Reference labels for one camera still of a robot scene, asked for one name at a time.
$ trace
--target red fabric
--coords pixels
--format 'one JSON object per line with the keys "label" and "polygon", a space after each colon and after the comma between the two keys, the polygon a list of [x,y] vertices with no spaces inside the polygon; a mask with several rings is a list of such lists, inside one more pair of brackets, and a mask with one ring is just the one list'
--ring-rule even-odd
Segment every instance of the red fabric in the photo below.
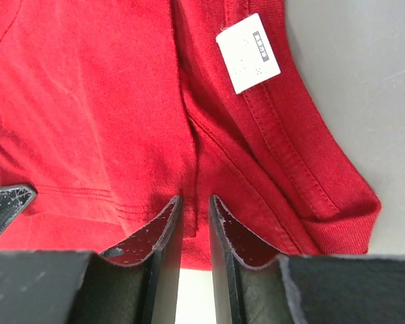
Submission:
{"label": "red fabric", "polygon": [[[281,74],[236,95],[215,37],[253,13]],[[282,0],[0,0],[0,185],[18,183],[39,195],[0,249],[100,251],[181,194],[197,269],[211,194],[289,253],[364,253],[380,210],[294,67]]]}

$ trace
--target white tag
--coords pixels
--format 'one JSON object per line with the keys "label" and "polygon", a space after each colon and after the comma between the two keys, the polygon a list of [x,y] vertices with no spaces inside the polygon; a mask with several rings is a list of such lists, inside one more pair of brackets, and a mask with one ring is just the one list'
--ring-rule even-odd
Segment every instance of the white tag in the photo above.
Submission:
{"label": "white tag", "polygon": [[221,32],[216,43],[237,94],[281,73],[257,13]]}

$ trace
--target gray table surface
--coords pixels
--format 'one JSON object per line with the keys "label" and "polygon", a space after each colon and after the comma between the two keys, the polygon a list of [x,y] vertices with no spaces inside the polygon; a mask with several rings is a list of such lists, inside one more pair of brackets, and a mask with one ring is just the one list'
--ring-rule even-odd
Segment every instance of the gray table surface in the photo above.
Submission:
{"label": "gray table surface", "polygon": [[383,203],[372,253],[405,254],[405,0],[287,0],[297,68]]}

